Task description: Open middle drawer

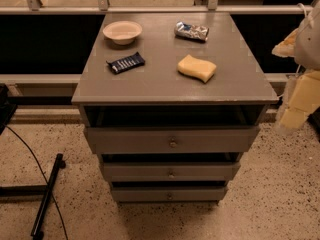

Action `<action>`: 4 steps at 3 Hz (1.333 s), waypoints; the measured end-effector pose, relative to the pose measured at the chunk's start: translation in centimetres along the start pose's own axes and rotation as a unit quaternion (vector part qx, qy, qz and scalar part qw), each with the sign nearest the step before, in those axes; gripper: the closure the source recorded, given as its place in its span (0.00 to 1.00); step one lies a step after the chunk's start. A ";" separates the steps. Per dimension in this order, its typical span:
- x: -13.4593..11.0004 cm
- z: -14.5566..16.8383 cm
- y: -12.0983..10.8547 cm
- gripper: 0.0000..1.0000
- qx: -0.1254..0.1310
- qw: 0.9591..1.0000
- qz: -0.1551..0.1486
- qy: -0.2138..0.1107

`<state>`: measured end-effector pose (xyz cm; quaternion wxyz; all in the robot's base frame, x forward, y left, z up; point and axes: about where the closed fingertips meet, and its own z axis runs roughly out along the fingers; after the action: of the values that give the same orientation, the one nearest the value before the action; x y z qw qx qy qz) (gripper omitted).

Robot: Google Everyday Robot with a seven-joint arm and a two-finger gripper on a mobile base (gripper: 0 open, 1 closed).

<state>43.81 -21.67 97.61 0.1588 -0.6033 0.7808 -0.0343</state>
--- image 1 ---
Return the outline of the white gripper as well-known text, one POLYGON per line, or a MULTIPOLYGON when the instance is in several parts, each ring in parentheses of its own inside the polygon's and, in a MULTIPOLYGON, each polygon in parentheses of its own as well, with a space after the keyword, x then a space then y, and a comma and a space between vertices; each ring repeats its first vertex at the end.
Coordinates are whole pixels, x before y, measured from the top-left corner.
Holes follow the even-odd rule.
POLYGON ((320 71, 306 71, 299 77, 290 77, 276 115, 276 127, 280 131, 295 131, 319 107, 320 71))

